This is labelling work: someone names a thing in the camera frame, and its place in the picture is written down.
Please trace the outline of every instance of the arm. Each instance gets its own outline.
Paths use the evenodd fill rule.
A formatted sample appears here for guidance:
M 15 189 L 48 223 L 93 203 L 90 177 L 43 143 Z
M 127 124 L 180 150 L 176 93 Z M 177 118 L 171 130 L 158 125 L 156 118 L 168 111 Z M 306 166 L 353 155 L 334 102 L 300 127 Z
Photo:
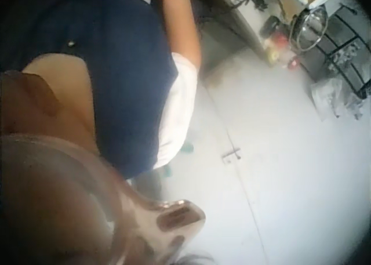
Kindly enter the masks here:
M 197 70 L 201 49 L 190 0 L 163 0 L 166 33 L 172 52 L 188 59 Z

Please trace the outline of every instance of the hair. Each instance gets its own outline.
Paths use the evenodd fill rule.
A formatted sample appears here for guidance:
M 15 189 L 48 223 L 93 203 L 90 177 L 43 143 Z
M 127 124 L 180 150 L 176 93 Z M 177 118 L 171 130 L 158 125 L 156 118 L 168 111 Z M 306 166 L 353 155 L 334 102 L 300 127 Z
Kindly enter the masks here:
M 215 260 L 211 257 L 201 255 L 185 255 L 171 265 L 213 265 Z

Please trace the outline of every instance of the person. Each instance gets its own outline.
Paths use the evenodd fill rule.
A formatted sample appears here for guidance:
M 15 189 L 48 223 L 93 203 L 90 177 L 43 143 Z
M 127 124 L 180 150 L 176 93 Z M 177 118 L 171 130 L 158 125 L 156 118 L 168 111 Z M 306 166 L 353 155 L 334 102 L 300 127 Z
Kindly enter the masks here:
M 57 137 L 126 179 L 167 164 L 201 65 L 190 0 L 12 0 L 0 19 L 1 134 Z

